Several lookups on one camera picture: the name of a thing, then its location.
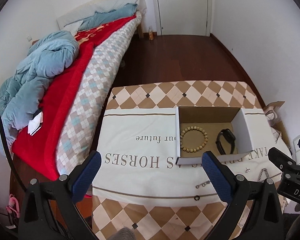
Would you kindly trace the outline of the black smart band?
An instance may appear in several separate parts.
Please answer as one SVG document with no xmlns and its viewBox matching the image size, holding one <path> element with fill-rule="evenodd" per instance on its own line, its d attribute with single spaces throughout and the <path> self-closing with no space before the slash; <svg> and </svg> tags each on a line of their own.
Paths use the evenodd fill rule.
<svg viewBox="0 0 300 240">
<path fill-rule="evenodd" d="M 235 141 L 236 141 L 235 135 L 228 128 L 222 129 L 217 135 L 217 139 L 216 139 L 217 150 L 221 155 L 227 155 L 225 149 L 223 148 L 221 137 L 223 137 L 224 140 L 230 144 L 231 148 L 229 154 L 233 154 L 235 151 Z"/>
</svg>

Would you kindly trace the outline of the white power strip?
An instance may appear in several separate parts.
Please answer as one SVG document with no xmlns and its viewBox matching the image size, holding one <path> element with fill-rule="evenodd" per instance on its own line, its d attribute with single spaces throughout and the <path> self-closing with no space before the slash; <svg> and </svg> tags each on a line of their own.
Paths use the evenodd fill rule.
<svg viewBox="0 0 300 240">
<path fill-rule="evenodd" d="M 300 135 L 293 139 L 293 159 L 296 161 L 298 165 L 300 165 L 300 147 L 298 145 L 300 140 Z"/>
</svg>

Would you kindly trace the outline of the checked bed mattress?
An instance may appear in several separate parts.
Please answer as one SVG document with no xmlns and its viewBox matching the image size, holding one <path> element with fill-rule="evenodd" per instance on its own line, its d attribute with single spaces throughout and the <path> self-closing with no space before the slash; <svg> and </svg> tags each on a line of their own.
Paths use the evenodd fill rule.
<svg viewBox="0 0 300 240">
<path fill-rule="evenodd" d="M 69 174 L 89 154 L 102 107 L 141 19 L 137 11 L 93 49 L 56 148 L 59 174 Z"/>
</svg>

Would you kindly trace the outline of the white cardboard box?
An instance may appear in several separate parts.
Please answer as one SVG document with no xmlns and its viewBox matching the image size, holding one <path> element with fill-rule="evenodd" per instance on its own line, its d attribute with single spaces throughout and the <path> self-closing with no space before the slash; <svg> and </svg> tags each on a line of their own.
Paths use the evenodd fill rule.
<svg viewBox="0 0 300 240">
<path fill-rule="evenodd" d="M 238 107 L 190 107 L 176 109 L 177 118 L 177 165 L 202 163 L 202 155 L 211 151 L 220 162 L 241 160 L 253 150 L 251 128 L 245 109 Z M 235 151 L 223 137 L 221 142 L 227 155 L 221 155 L 216 146 L 218 133 L 230 129 L 236 137 Z"/>
</svg>

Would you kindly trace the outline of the red blanket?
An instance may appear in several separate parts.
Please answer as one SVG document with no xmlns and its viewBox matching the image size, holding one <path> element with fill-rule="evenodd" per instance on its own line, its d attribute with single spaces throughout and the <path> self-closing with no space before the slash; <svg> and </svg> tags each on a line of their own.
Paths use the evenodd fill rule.
<svg viewBox="0 0 300 240">
<path fill-rule="evenodd" d="M 92 31 L 79 31 L 72 36 L 79 43 L 97 39 Z M 33 136 L 27 133 L 28 125 L 20 130 L 10 151 L 49 180 L 60 175 L 56 166 L 56 148 L 84 72 L 67 69 L 53 79 L 32 116 L 33 119 L 43 112 L 41 128 Z"/>
</svg>

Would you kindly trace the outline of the white paper on bed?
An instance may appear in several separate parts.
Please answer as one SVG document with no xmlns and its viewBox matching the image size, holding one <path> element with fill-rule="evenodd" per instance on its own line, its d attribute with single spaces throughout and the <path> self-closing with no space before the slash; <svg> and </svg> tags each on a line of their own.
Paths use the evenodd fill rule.
<svg viewBox="0 0 300 240">
<path fill-rule="evenodd" d="M 36 116 L 29 121 L 28 127 L 27 127 L 27 133 L 30 136 L 33 136 L 42 126 L 43 124 L 43 112 L 39 112 L 36 114 Z"/>
</svg>

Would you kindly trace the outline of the pink slipper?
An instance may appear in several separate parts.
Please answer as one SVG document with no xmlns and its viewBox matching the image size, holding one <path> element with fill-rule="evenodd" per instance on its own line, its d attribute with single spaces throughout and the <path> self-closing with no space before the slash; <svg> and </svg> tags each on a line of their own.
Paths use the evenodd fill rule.
<svg viewBox="0 0 300 240">
<path fill-rule="evenodd" d="M 14 214 L 17 218 L 20 218 L 19 202 L 13 194 L 10 194 L 9 196 L 8 205 L 6 206 L 6 211 L 8 212 L 8 214 L 10 215 Z"/>
</svg>

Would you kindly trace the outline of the blue quilt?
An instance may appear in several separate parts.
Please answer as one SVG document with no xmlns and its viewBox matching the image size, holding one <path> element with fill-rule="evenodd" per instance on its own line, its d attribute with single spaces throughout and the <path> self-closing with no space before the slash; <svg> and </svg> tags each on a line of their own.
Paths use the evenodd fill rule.
<svg viewBox="0 0 300 240">
<path fill-rule="evenodd" d="M 84 22 L 83 31 L 97 35 L 95 41 L 79 43 L 67 30 L 50 33 L 37 41 L 27 57 L 17 66 L 15 74 L 0 87 L 0 152 L 10 152 L 20 130 L 25 128 L 39 107 L 45 91 L 53 79 L 67 69 L 85 70 L 93 49 L 133 19 L 136 5 L 106 13 L 105 22 L 97 16 Z"/>
</svg>

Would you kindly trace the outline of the white pillow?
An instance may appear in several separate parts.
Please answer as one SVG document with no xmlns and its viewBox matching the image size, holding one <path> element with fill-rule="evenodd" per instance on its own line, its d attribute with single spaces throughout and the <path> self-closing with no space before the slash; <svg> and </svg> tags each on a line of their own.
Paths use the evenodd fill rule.
<svg viewBox="0 0 300 240">
<path fill-rule="evenodd" d="M 91 0 L 57 18 L 60 29 L 76 21 L 93 16 L 95 12 L 106 13 L 117 10 L 127 3 L 137 4 L 137 10 L 144 15 L 147 12 L 146 0 Z"/>
</svg>

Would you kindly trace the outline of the orange drink bottle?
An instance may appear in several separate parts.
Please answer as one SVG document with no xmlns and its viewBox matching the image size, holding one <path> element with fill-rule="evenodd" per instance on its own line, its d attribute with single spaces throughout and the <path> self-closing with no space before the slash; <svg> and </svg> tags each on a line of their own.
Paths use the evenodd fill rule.
<svg viewBox="0 0 300 240">
<path fill-rule="evenodd" d="M 148 28 L 148 38 L 150 41 L 152 41 L 154 39 L 152 26 L 149 26 L 149 28 Z"/>
</svg>

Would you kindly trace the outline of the white door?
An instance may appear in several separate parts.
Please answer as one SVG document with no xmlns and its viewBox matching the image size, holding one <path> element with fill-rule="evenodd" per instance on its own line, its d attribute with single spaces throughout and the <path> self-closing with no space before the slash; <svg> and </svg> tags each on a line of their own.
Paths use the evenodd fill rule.
<svg viewBox="0 0 300 240">
<path fill-rule="evenodd" d="M 159 35 L 209 36 L 213 0 L 153 0 Z"/>
</svg>

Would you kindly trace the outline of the wooden bed frame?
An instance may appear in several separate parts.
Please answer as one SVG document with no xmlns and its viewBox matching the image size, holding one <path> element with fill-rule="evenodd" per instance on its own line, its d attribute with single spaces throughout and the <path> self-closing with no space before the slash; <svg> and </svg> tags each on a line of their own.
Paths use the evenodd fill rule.
<svg viewBox="0 0 300 240">
<path fill-rule="evenodd" d="M 142 28 L 142 23 L 140 23 L 137 28 L 136 31 L 138 33 L 139 39 L 143 39 L 144 35 L 143 35 L 143 28 Z"/>
</svg>

